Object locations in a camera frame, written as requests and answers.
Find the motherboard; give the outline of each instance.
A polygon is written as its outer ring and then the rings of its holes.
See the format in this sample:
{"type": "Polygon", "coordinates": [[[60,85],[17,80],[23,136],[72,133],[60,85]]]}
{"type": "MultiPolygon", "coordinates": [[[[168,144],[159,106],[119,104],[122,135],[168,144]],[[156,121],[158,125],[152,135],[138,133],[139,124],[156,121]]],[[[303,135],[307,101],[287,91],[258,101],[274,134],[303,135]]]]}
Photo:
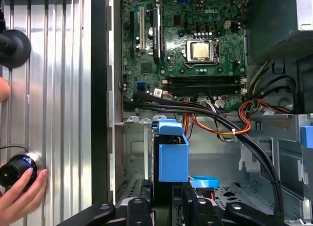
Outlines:
{"type": "Polygon", "coordinates": [[[242,0],[123,0],[122,6],[124,100],[138,90],[238,109],[246,86],[242,0]]]}

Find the ribbed metal panel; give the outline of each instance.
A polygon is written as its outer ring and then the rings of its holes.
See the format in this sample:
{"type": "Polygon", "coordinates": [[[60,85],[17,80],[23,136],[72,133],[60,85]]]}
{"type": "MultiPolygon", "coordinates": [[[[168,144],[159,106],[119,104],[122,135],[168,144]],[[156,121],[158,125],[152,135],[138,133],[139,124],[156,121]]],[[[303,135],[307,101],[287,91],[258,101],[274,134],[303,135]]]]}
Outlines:
{"type": "MultiPolygon", "coordinates": [[[[30,38],[29,61],[3,77],[1,145],[25,145],[48,167],[46,197],[14,226],[55,226],[91,205],[91,0],[5,0],[6,25],[30,38]]],[[[1,163],[20,152],[3,150],[1,163]]]]}

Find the blue tab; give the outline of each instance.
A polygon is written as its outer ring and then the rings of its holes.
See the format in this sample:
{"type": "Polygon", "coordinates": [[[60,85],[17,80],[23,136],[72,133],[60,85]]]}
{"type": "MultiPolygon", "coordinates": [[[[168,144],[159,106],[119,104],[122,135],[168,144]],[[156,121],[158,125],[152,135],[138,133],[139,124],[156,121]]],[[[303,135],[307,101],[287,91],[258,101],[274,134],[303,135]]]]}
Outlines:
{"type": "Polygon", "coordinates": [[[158,132],[160,135],[182,136],[184,130],[180,122],[174,119],[168,119],[159,122],[158,132]]]}
{"type": "Polygon", "coordinates": [[[193,188],[218,188],[220,180],[210,176],[190,176],[189,180],[193,188]]]}
{"type": "Polygon", "coordinates": [[[313,126],[303,126],[300,129],[303,147],[313,149],[313,126]]]}

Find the camera lens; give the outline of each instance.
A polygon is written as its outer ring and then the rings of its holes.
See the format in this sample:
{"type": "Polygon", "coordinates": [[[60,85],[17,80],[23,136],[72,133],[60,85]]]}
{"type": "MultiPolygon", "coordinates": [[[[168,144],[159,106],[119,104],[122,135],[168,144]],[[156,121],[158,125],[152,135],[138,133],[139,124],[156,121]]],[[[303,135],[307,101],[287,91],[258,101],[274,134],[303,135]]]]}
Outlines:
{"type": "Polygon", "coordinates": [[[0,169],[0,185],[7,188],[19,179],[19,170],[12,165],[5,165],[0,169]]]}
{"type": "Polygon", "coordinates": [[[24,188],[24,191],[32,185],[32,183],[36,180],[38,173],[43,169],[43,161],[36,153],[26,153],[13,156],[6,165],[0,168],[0,185],[4,188],[10,188],[29,168],[32,168],[33,172],[24,188]]]}
{"type": "Polygon", "coordinates": [[[11,187],[30,168],[25,160],[13,160],[0,168],[0,185],[11,187]]]}

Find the cpu socket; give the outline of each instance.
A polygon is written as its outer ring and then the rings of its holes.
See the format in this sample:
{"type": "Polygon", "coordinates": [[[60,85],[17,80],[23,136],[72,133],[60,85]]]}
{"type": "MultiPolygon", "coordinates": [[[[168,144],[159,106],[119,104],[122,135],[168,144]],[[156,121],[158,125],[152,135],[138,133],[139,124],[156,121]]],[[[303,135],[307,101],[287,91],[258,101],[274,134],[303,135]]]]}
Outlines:
{"type": "Polygon", "coordinates": [[[186,43],[186,60],[188,64],[219,63],[218,41],[213,40],[188,40],[186,43]]]}

